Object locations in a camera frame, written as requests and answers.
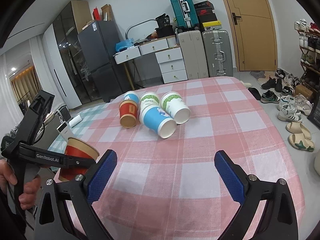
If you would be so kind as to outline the red kraft paper cup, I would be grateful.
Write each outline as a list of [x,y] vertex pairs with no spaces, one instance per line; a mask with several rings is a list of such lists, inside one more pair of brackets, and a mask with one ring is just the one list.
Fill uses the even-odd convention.
[[[65,155],[93,159],[94,161],[96,161],[100,154],[88,143],[78,138],[70,137],[68,138]],[[59,173],[59,180],[70,181],[79,174],[84,175],[87,170],[88,168],[85,167],[74,167],[69,169],[61,168]]]

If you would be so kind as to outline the lying red paper cup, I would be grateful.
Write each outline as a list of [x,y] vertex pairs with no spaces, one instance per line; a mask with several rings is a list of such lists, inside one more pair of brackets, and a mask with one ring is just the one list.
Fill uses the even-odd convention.
[[137,122],[138,105],[133,100],[124,100],[119,105],[120,124],[132,128]]

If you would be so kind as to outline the small blue paper cup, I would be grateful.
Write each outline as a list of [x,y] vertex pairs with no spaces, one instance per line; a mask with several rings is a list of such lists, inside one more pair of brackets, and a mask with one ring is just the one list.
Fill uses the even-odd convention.
[[124,100],[134,101],[136,104],[139,104],[140,97],[135,91],[128,91],[124,94]]

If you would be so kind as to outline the white power bank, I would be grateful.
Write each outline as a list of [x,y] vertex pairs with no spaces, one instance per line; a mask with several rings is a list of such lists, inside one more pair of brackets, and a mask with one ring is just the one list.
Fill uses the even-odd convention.
[[74,137],[74,134],[67,122],[63,122],[60,126],[56,129],[61,137],[67,142],[69,138]]

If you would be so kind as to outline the teal checkered tablecloth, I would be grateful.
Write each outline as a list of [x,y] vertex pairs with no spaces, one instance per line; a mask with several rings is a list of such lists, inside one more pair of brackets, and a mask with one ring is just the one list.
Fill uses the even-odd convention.
[[[107,108],[108,105],[109,103],[102,103],[79,112],[77,115],[80,115],[82,120],[77,125],[71,128],[71,131],[73,132],[75,137],[80,139],[91,126],[92,122],[94,120],[97,120],[99,115]],[[53,143],[49,146],[48,150],[57,153],[63,153],[65,151],[66,145],[67,142],[61,135],[58,135]]]

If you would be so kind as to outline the beige foam slipper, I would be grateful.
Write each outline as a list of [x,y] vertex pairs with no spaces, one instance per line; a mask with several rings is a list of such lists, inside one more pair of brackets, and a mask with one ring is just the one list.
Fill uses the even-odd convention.
[[311,132],[300,122],[291,122],[286,125],[286,130],[292,134],[303,134],[306,139],[311,140]]
[[314,143],[307,139],[303,133],[291,134],[288,141],[297,150],[313,152],[315,149]]

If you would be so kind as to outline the beige foam slipper back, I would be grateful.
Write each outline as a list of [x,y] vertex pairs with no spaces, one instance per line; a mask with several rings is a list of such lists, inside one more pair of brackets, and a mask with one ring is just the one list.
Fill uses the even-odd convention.
[[292,134],[303,134],[306,139],[311,140],[311,132],[300,122],[291,122],[286,125],[286,130]]

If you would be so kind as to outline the white sneaker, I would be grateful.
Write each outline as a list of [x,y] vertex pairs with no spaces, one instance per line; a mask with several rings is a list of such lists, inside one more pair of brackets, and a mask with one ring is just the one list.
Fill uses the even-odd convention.
[[280,121],[287,121],[287,122],[302,122],[302,117],[297,114],[296,109],[291,104],[282,105],[281,109],[279,110],[277,118]]

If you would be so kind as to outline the pink checkered tablecloth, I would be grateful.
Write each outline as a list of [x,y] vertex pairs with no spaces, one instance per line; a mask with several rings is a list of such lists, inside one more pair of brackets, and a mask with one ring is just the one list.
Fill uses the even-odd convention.
[[118,163],[96,213],[114,239],[217,239],[238,209],[221,180],[214,155],[224,150],[246,173],[287,181],[297,219],[303,217],[302,185],[277,128],[234,77],[182,81],[153,87],[178,92],[190,119],[162,139],[142,124],[119,122],[121,98],[108,103],[80,138]]

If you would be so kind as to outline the black green sneaker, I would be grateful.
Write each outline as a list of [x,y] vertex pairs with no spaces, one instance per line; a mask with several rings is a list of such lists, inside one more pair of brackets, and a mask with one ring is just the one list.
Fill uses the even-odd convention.
[[276,95],[273,91],[268,90],[262,94],[260,101],[262,103],[276,103],[278,104],[280,101],[280,97]]

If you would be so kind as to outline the white drawer desk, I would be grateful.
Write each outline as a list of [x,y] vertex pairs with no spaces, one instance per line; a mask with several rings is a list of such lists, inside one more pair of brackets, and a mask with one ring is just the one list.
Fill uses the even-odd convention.
[[139,46],[131,46],[122,52],[117,52],[113,57],[117,64],[123,64],[128,71],[129,61],[135,64],[135,59],[149,54],[155,55],[161,76],[137,82],[131,78],[130,81],[134,82],[136,87],[144,88],[148,85],[154,86],[156,83],[166,84],[188,79],[182,51],[175,35],[158,38]]

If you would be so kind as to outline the silver suitcase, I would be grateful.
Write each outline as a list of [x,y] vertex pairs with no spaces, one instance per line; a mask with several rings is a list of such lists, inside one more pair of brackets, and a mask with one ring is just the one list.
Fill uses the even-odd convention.
[[210,77],[233,76],[233,60],[229,34],[226,30],[202,33]]

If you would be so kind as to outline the shoe rack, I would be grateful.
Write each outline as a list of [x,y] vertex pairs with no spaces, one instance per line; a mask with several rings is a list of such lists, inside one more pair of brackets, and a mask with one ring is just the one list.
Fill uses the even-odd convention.
[[303,70],[302,76],[294,81],[296,104],[302,114],[309,116],[319,96],[319,28],[301,18],[294,23],[294,29],[299,34]]

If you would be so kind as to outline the beige suitcase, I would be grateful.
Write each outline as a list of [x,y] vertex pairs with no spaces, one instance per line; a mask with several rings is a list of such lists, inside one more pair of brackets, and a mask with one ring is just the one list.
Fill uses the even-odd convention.
[[184,65],[189,80],[209,77],[202,35],[199,30],[178,34]]

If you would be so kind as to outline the stack of shoe boxes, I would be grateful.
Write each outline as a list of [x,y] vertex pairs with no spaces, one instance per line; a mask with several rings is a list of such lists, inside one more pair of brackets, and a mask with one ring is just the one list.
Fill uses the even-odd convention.
[[194,7],[201,31],[212,31],[222,28],[222,23],[217,19],[217,16],[214,12],[214,6],[210,1],[195,3]]

